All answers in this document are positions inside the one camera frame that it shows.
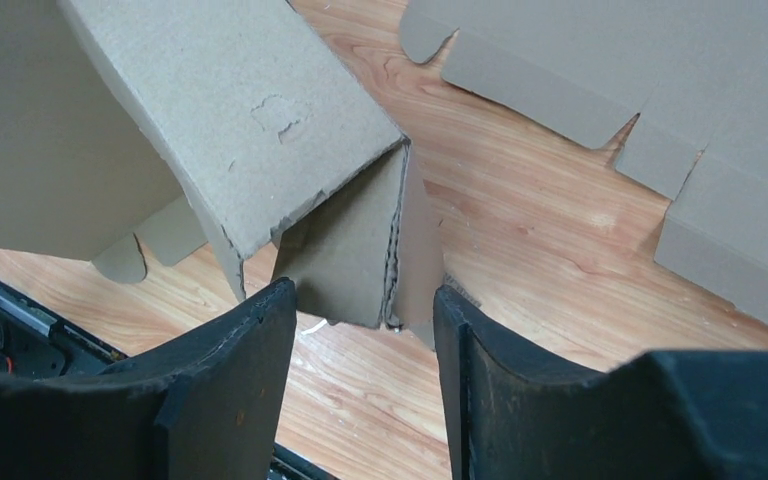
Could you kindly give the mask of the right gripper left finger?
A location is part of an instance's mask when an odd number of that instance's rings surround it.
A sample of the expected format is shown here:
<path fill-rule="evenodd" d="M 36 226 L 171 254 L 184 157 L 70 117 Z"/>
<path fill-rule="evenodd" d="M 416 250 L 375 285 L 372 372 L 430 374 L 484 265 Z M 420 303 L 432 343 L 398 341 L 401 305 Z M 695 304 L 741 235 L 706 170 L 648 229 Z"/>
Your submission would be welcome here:
<path fill-rule="evenodd" d="M 95 375 L 0 373 L 0 479 L 264 479 L 297 324 L 282 278 Z"/>

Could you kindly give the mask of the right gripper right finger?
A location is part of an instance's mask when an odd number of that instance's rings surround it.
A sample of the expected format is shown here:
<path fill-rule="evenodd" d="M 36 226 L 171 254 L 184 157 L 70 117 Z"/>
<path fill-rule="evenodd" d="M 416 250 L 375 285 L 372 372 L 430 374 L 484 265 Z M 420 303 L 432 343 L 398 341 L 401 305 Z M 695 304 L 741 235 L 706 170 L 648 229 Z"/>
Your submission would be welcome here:
<path fill-rule="evenodd" d="M 456 479 L 768 479 L 768 351 L 654 350 L 602 373 L 448 286 L 433 326 Z"/>

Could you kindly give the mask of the cardboard box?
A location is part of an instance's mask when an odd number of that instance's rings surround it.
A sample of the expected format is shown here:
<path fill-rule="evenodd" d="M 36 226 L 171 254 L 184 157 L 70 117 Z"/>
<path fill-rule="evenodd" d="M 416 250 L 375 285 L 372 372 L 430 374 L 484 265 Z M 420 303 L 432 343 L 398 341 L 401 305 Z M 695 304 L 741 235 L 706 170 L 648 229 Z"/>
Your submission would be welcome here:
<path fill-rule="evenodd" d="M 0 1 L 0 248 L 137 283 L 268 244 L 302 312 L 433 340 L 440 241 L 404 132 L 286 1 Z"/>

